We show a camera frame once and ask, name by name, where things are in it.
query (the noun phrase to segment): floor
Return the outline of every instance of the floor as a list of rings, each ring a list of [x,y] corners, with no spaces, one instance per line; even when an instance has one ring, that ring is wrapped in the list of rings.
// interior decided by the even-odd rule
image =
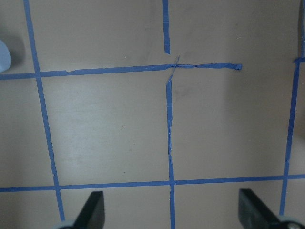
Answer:
[[[103,190],[105,229],[241,229],[241,187],[305,222],[302,4],[0,0],[0,228]]]

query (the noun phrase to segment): grid square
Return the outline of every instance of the grid square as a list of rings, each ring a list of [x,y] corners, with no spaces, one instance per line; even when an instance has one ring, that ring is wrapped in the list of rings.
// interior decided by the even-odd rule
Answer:
[[[0,81],[0,187],[53,185],[35,79]]]
[[[169,74],[43,78],[60,184],[169,179]]]
[[[7,45],[11,58],[8,73],[33,73],[33,60],[23,1],[10,0],[0,3],[0,39]]]
[[[169,0],[171,54],[192,64],[287,64],[297,56],[299,5],[295,0]]]
[[[305,174],[305,64],[300,64],[299,85],[295,109],[295,126],[291,148],[289,174]]]
[[[164,53],[162,2],[30,0],[42,71],[172,62]]]
[[[283,173],[293,65],[255,68],[176,70],[176,180]]]
[[[92,191],[62,190],[67,219],[75,219]],[[169,229],[169,186],[105,188],[105,229]]]
[[[304,208],[305,180],[289,180],[286,194],[285,216],[293,217],[305,223]]]
[[[52,228],[60,222],[55,191],[0,193],[0,228]]]
[[[236,228],[238,192],[251,188],[273,211],[279,211],[281,181],[179,185],[175,188],[176,228]]]

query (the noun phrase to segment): gray floor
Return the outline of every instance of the gray floor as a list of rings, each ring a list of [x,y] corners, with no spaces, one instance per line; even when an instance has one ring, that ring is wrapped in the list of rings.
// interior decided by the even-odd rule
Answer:
[[[40,72],[33,66],[28,2]],[[166,83],[172,69],[53,76],[169,64],[177,56],[180,64],[230,62],[243,69],[175,70],[175,227],[241,229],[241,187],[277,214],[293,60],[300,55],[299,7],[299,0],[169,0],[168,55],[161,0],[0,0],[0,39],[12,54],[0,79],[18,78],[0,80],[0,228],[60,222],[57,188],[66,219],[77,216],[91,191],[103,190],[105,229],[171,228]],[[38,75],[50,76],[42,78],[48,123]],[[301,66],[290,175],[305,174],[304,83]],[[304,189],[304,179],[288,180],[285,205],[286,215],[303,222]]]

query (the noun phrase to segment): black object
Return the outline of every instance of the black object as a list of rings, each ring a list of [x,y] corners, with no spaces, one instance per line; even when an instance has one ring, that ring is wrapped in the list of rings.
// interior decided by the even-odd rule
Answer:
[[[305,229],[294,221],[280,221],[251,189],[239,190],[238,218],[244,229]]]
[[[105,223],[103,192],[92,192],[72,227],[61,229],[102,229]]]

